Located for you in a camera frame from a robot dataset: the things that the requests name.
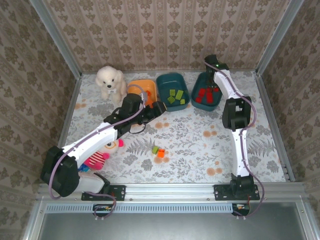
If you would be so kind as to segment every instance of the table surface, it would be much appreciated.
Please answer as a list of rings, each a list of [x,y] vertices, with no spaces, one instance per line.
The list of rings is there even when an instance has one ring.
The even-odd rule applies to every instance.
[[[191,93],[200,72],[180,72]],[[126,73],[127,83],[155,80],[163,73]],[[95,129],[119,107],[101,98],[94,74],[82,76],[66,145]],[[281,162],[270,131],[253,71],[231,71],[238,89],[251,96],[257,111],[255,126],[247,131],[248,159],[252,172],[262,182],[285,182]],[[211,112],[195,108],[165,112],[146,125],[140,134],[122,136],[124,147],[111,155],[99,171],[111,183],[227,183],[232,172],[229,130],[222,124],[226,99]],[[138,132],[142,126],[132,127]],[[165,157],[152,154],[153,146],[165,149]]]

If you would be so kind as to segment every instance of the wall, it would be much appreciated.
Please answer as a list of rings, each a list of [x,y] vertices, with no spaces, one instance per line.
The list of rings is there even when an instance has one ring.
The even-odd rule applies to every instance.
[[[254,69],[288,0],[44,0],[78,66],[204,69],[200,53]]]
[[[319,218],[320,1],[304,1],[262,77],[295,177]]]
[[[75,78],[28,0],[0,1],[0,239],[18,239]]]

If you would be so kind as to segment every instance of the purple cable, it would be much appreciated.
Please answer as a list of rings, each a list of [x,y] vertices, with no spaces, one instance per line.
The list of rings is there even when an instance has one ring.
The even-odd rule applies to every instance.
[[[106,130],[106,129],[109,129],[111,127],[114,127],[114,126],[117,126],[119,124],[122,124],[122,123],[125,123],[133,118],[135,118],[145,107],[145,104],[146,104],[146,101],[147,101],[147,93],[142,89],[142,87],[140,87],[139,85],[136,85],[136,84],[130,84],[127,88],[130,88],[130,87],[137,87],[138,89],[141,90],[142,94],[143,94],[143,103],[141,105],[141,107],[139,108],[139,110],[133,114],[132,116],[124,119],[124,120],[121,120],[121,121],[118,121],[114,124],[111,124],[111,125],[108,125],[108,126],[105,126],[101,129],[99,129],[98,131],[95,131],[93,132],[92,134],[88,135],[86,138],[84,138],[83,140],[81,140],[80,142],[78,142],[76,145],[74,145],[72,148],[70,148],[68,151],[66,151],[60,158],[59,160],[56,162],[53,170],[52,170],[52,173],[51,173],[51,176],[50,176],[50,180],[49,180],[49,195],[52,199],[59,199],[61,198],[61,196],[54,196],[53,195],[53,192],[52,192],[52,184],[53,184],[53,181],[54,181],[54,177],[55,177],[55,174],[56,174],[56,171],[58,169],[58,166],[60,165],[60,163],[62,162],[62,160],[69,154],[71,153],[73,150],[76,150],[77,147],[79,147],[81,144],[83,144],[85,141],[87,141],[88,139],[92,138],[93,136],[95,136],[96,134],[100,134],[100,132]]]
[[[110,210],[110,212],[105,215],[103,218],[106,219],[108,217],[110,217],[110,215],[114,212],[114,210],[116,209],[116,206],[117,206],[117,200],[114,196],[111,196],[109,194],[100,194],[100,193],[93,193],[93,192],[90,192],[90,191],[86,191],[87,194],[90,194],[92,196],[98,196],[98,197],[108,197],[108,198],[111,198],[113,200],[113,207],[112,209]],[[97,206],[95,209],[94,209],[94,212],[93,212],[93,215],[97,218],[97,210],[102,208],[102,206]]]
[[[231,82],[230,78],[229,78],[223,71],[221,71],[220,69],[218,69],[218,68],[210,65],[210,64],[207,63],[205,60],[203,60],[203,62],[204,62],[204,64],[207,65],[208,67],[210,67],[210,68],[218,71],[219,73],[221,73],[221,74],[227,79],[227,81],[229,82],[229,84],[230,84],[232,90],[234,91],[234,93],[235,93],[237,96],[239,96],[242,100],[246,101],[246,102],[251,106],[251,108],[252,108],[252,110],[253,110],[253,120],[252,120],[252,122],[251,122],[248,126],[244,127],[244,128],[240,131],[240,134],[239,134],[239,135],[240,135],[240,144],[241,144],[241,154],[242,154],[243,165],[244,165],[245,169],[248,171],[248,173],[251,174],[252,177],[253,177],[253,178],[259,183],[259,185],[261,186],[261,188],[262,188],[262,196],[261,196],[260,202],[259,202],[258,206],[256,207],[256,209],[255,209],[252,213],[250,213],[249,215],[247,215],[247,216],[242,216],[242,214],[240,214],[239,212],[234,211],[236,214],[242,216],[243,218],[244,218],[244,217],[248,218],[248,217],[254,215],[254,214],[257,212],[257,210],[260,208],[260,206],[261,206],[261,204],[262,204],[262,202],[264,201],[264,198],[265,198],[265,187],[264,187],[264,185],[263,185],[262,182],[252,173],[252,171],[250,171],[250,169],[248,168],[248,165],[247,165],[247,163],[246,163],[245,150],[244,150],[244,142],[243,142],[243,131],[244,131],[244,130],[247,130],[248,128],[251,128],[251,127],[255,124],[255,122],[256,122],[256,120],[257,120],[257,110],[256,110],[255,106],[254,106],[248,99],[246,99],[244,96],[242,96],[241,94],[239,94],[239,93],[236,91],[236,88],[235,88],[235,86],[233,85],[233,83]]]

